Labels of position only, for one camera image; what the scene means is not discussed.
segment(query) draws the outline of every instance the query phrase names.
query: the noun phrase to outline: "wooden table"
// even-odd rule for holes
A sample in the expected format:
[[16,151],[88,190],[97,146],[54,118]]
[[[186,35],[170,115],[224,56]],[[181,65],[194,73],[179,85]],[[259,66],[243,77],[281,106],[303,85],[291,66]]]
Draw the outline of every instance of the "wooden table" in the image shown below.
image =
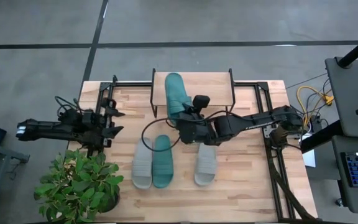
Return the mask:
[[[273,107],[289,105],[284,82],[265,81],[270,88]],[[94,108],[100,82],[84,82],[80,106]],[[277,221],[272,186],[260,129],[240,133],[236,138],[218,147],[218,171],[214,182],[207,187],[194,183],[195,162],[198,145],[179,142],[172,150],[174,178],[165,189],[151,186],[148,190],[136,189],[131,181],[131,162],[135,146],[146,124],[153,121],[150,107],[150,87],[115,87],[113,98],[117,109],[126,115],[114,118],[116,125],[124,129],[112,141],[112,147],[104,153],[108,162],[119,165],[119,175],[124,176],[120,184],[121,201],[108,213],[97,216],[99,222],[272,222]],[[255,91],[250,87],[235,87],[236,105],[234,113],[243,116],[258,113]],[[207,115],[223,106],[210,106],[202,113]],[[157,118],[166,117],[166,108],[159,106]],[[155,139],[167,134],[171,142],[178,138],[178,131],[164,122],[151,126],[145,134]],[[76,142],[69,149],[79,148]],[[317,217],[308,176],[298,149],[283,151],[290,188],[300,203]],[[288,217],[284,194],[280,198],[285,217]]]

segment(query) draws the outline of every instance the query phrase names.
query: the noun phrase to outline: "plant leaf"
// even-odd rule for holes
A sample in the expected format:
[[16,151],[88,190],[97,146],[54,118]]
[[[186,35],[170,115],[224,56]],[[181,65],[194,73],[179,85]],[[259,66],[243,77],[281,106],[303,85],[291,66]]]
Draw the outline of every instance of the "plant leaf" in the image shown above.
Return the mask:
[[47,220],[48,220],[49,222],[52,221],[52,216],[51,216],[51,214],[50,214],[51,210],[52,210],[52,209],[51,209],[50,207],[48,207],[48,208],[47,208],[47,211],[45,212],[45,216],[47,217]]
[[116,191],[116,189],[114,188],[114,186],[116,186],[116,185],[110,185],[110,194],[111,194],[111,196],[114,198],[114,193],[115,193],[115,191]]
[[94,194],[94,188],[90,188],[90,189],[86,190],[86,192],[83,194],[83,197],[91,198],[93,194]]
[[57,208],[57,211],[58,212],[61,212],[62,214],[66,214],[66,211],[69,209],[69,206],[67,206],[67,205],[62,205],[62,206],[60,206],[60,207],[58,207]]
[[107,208],[107,204],[109,201],[109,196],[107,194],[104,194],[104,196],[102,197],[101,201],[100,201],[100,206],[101,208]]
[[110,173],[110,169],[109,167],[105,167],[100,171],[100,175],[108,175]]
[[98,179],[98,174],[93,173],[93,174],[91,175],[91,179],[92,179],[92,180],[97,180],[97,179]]
[[93,164],[93,171],[95,172],[95,173],[99,173],[100,172],[100,166],[99,165],[97,165],[97,164]]
[[104,192],[106,192],[107,194],[111,194],[110,185],[108,183],[104,183],[103,186],[104,186],[104,189],[105,189]]
[[60,189],[61,185],[57,185],[53,191],[50,192],[50,196],[54,196],[56,194],[56,192],[58,192],[58,190]]
[[63,157],[62,157],[62,155],[60,154],[60,152],[59,152],[58,155],[56,155],[55,160],[56,160],[59,164],[63,164]]
[[77,195],[66,195],[66,198],[67,198],[68,200],[75,200],[75,199],[78,199],[79,196],[77,196]]
[[96,192],[94,195],[93,195],[93,199],[101,199],[104,195],[104,192]]
[[80,173],[80,171],[82,170],[82,167],[84,166],[84,161],[82,160],[82,158],[80,156],[77,156],[77,160],[75,163],[75,171],[77,173]]
[[99,185],[98,190],[102,192],[104,190],[104,184]]
[[75,217],[75,213],[76,213],[76,208],[73,208],[72,211],[70,211],[68,214],[66,214],[66,217],[69,218],[69,219],[72,219]]
[[102,166],[105,161],[106,161],[106,155],[103,152],[100,152],[96,157],[96,163]]
[[111,168],[112,168],[112,171],[113,171],[113,172],[117,172],[117,171],[119,170],[119,167],[118,167],[117,164],[113,164],[113,165],[111,166]]
[[54,188],[56,185],[55,184],[43,184],[41,185],[40,187],[36,187],[35,188],[35,192],[38,194],[38,195],[42,195],[44,194],[45,192],[47,192],[48,190]]
[[40,183],[41,184],[51,183],[52,181],[53,181],[53,177],[51,175],[43,175],[40,178]]
[[69,194],[72,191],[73,191],[73,187],[66,187],[65,189],[62,190],[63,194]]
[[58,218],[53,219],[52,222],[57,222],[57,221],[60,221],[60,220],[63,220],[63,219],[66,219],[66,217],[64,215],[61,215]]
[[41,206],[39,209],[38,209],[38,212],[43,216],[44,215],[44,211],[45,211],[45,206]]
[[85,217],[82,217],[82,216],[79,216],[78,220],[81,221],[81,222],[93,222],[93,220],[90,220],[89,218],[85,218]]
[[96,213],[98,211],[97,210],[91,210],[89,209],[88,212],[87,212],[87,217],[90,219],[90,220],[95,220],[95,216],[96,216]]
[[71,184],[74,191],[81,192],[84,191],[91,184],[91,182],[85,180],[80,182],[72,180]]
[[96,208],[97,206],[99,206],[99,204],[100,204],[100,198],[94,198],[92,199],[92,202],[89,205],[89,207]]
[[75,154],[74,154],[74,152],[71,151],[71,150],[66,150],[66,152],[65,152],[65,157],[66,157],[67,159],[74,159],[74,158],[75,158]]
[[41,195],[37,194],[36,192],[34,192],[33,196],[34,196],[34,200],[40,200],[41,199]]
[[87,207],[87,206],[89,206],[90,201],[88,201],[86,198],[84,198],[84,200],[82,200],[82,204]]
[[115,185],[115,186],[114,186],[114,191],[115,191],[117,194],[119,194],[120,188],[119,188],[118,185]]
[[108,177],[106,179],[107,183],[109,183],[110,185],[117,185],[120,182],[122,182],[123,180],[124,180],[124,177],[121,175],[116,176],[116,177]]
[[49,207],[49,217],[50,217],[52,220],[55,220],[55,219],[56,219],[56,214],[57,214],[57,209],[56,209],[54,206]]
[[62,194],[55,194],[53,197],[57,199],[59,202],[65,200],[65,197]]
[[80,204],[80,207],[78,208],[78,214],[80,214],[80,216],[84,213],[84,211],[86,211],[86,208]]
[[56,161],[56,160],[54,160],[53,162],[53,166],[54,166],[54,168],[56,168],[56,170],[61,170],[62,169],[62,164],[59,164],[59,162],[58,161]]
[[82,180],[91,180],[91,176],[87,172],[80,172],[78,175]]
[[87,172],[93,172],[92,163],[87,162],[86,164],[84,164],[84,167],[83,167],[82,169],[85,170],[85,171],[87,171]]

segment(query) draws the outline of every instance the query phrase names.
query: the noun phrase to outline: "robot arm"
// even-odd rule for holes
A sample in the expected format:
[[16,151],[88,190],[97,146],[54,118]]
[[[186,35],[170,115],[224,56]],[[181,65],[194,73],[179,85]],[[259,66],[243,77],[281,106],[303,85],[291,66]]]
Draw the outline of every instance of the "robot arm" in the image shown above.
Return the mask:
[[[196,96],[193,104],[200,105],[197,102],[200,99],[209,101],[207,96]],[[185,111],[179,113],[175,128],[179,130],[180,139],[185,144],[202,142],[206,145],[218,146],[236,137],[242,131],[278,124],[278,128],[270,133],[273,145],[278,146],[283,141],[286,143],[287,134],[299,133],[302,127],[301,118],[289,106],[243,117],[227,112],[227,115],[207,119],[203,119],[200,115],[201,108],[183,106]]]
[[40,138],[77,141],[82,147],[88,148],[87,156],[91,156],[95,150],[102,152],[105,147],[111,147],[111,139],[124,128],[115,126],[112,122],[113,116],[125,115],[118,112],[117,103],[112,99],[116,82],[117,77],[113,76],[112,82],[101,83],[95,111],[81,109],[76,100],[73,104],[56,96],[55,99],[60,105],[59,122],[27,119],[17,124],[16,137],[20,141],[35,141]]

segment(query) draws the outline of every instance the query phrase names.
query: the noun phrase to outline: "black cable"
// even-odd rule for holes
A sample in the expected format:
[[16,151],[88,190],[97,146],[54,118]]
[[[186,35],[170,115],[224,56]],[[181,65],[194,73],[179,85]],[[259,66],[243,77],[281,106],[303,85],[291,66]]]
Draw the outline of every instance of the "black cable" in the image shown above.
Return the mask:
[[292,145],[292,144],[288,144],[288,143],[287,143],[286,146],[291,146],[291,147],[297,148],[297,149],[299,149],[299,150],[302,150],[300,147],[294,146],[294,145]]
[[171,127],[171,128],[175,128],[174,126],[172,126],[170,123],[168,123],[168,120],[165,120],[166,124]]
[[310,98],[311,98],[312,96],[315,96],[315,95],[317,95],[317,93],[311,94],[311,95],[308,97],[308,99],[306,100],[306,113],[305,113],[306,117],[309,116],[309,112],[308,112],[308,109],[309,109],[309,100],[310,100]]
[[328,121],[327,121],[327,119],[321,119],[322,121],[325,121],[326,123],[327,123],[327,126],[329,126],[329,123],[328,123]]
[[76,98],[73,99],[74,104],[70,103],[69,101],[63,99],[60,96],[55,96],[55,101],[60,105],[60,107],[57,109],[57,116],[60,117],[60,113],[61,113],[61,109],[63,108],[65,111],[67,111],[66,107],[68,107],[69,109],[74,109],[76,111],[79,111],[81,114],[84,111],[83,109],[81,109],[80,104],[78,102],[78,100]]
[[276,152],[276,155],[275,156],[272,156],[272,158],[277,158],[278,154],[279,153],[282,153],[283,149],[282,148],[277,148],[274,150]]
[[323,109],[323,107],[327,106],[327,104],[324,104],[323,106],[320,106],[318,109],[317,109],[317,112],[316,112],[316,115],[319,115],[320,114],[320,110]]
[[327,78],[327,80],[324,82],[323,85],[323,96],[324,96],[324,100],[326,100],[326,85],[328,84],[327,82],[329,81],[329,78]]
[[310,80],[314,80],[315,78],[322,77],[323,75],[327,75],[327,73],[324,73],[324,74],[318,75],[318,76],[313,77],[313,78],[309,78],[308,80],[305,80],[305,81],[299,82],[299,83],[294,84],[294,85],[290,85],[290,86],[286,87],[285,89],[287,90],[287,89],[292,88],[292,87],[294,87],[294,86],[297,86],[297,85],[299,85],[299,84],[302,84],[302,83],[308,82],[308,81],[310,81]]
[[294,110],[296,110],[298,113],[300,113],[302,116],[304,115],[302,111],[296,109],[294,106],[290,105]]
[[160,118],[160,119],[156,119],[152,122],[150,122],[148,125],[146,125],[146,127],[143,129],[142,131],[142,134],[140,136],[142,142],[143,142],[143,145],[146,146],[147,149],[150,149],[151,151],[153,152],[163,152],[163,151],[167,151],[167,150],[170,150],[171,148],[173,148],[174,146],[176,146],[176,144],[178,144],[179,140],[180,140],[180,137],[175,141],[175,143],[173,143],[170,147],[166,148],[166,149],[162,149],[162,150],[155,150],[153,148],[151,148],[150,146],[148,146],[146,144],[146,142],[144,141],[144,133],[146,132],[147,128],[149,128],[152,124],[154,123],[157,123],[159,121],[166,121],[166,120],[169,120],[169,119],[173,119],[173,120],[181,120],[180,118]]

